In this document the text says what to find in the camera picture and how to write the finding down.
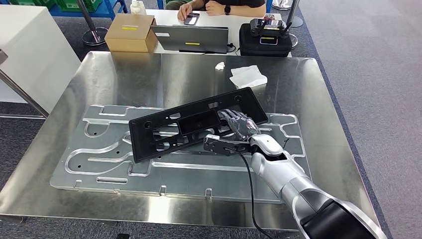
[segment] laptop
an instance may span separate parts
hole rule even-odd
[[[228,27],[151,25],[165,50],[227,53]]]

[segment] wristwatch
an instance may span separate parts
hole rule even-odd
[[[226,5],[226,6],[225,6],[225,8],[224,8],[224,13],[225,13],[226,15],[230,15],[230,10],[231,10],[230,5]]]

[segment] person's hand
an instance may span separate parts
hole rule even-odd
[[[192,12],[192,5],[185,3],[180,6],[179,12],[177,13],[177,19],[179,21],[184,21],[186,17]]]
[[[219,16],[224,14],[224,5],[217,3],[216,1],[209,1],[205,4],[207,14],[209,16]]]

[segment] bolt hole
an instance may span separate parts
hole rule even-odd
[[[238,103],[240,103],[242,101],[242,96],[235,96],[234,100]]]
[[[151,121],[145,122],[144,126],[145,126],[145,128],[151,128],[151,126],[152,126]]]

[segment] green crate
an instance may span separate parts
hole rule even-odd
[[[54,0],[10,0],[13,5],[26,5],[26,6],[46,6],[51,9],[54,4]]]
[[[81,11],[76,0],[54,0],[61,11]],[[84,0],[88,12],[95,12],[103,0]]]

